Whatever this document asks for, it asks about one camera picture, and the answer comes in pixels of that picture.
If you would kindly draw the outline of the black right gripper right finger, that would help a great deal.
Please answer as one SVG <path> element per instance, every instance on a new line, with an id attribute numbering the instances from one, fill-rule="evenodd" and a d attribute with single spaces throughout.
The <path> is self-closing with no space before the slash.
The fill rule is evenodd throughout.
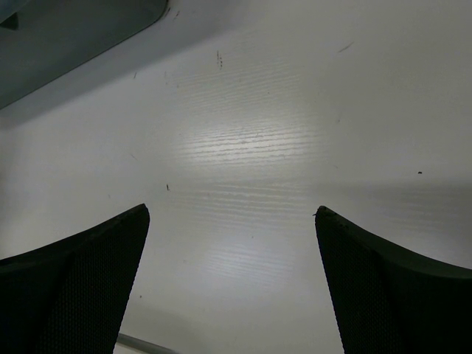
<path id="1" fill-rule="evenodd" d="M 471 352 L 471 270 L 410 251 L 325 206 L 314 217 L 345 353 Z"/>

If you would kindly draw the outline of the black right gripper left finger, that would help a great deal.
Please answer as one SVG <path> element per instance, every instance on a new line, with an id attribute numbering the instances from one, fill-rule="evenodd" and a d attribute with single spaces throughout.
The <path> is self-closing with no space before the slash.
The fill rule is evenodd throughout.
<path id="1" fill-rule="evenodd" d="M 1 352 L 112 353 L 149 225 L 140 204 L 1 260 Z"/>

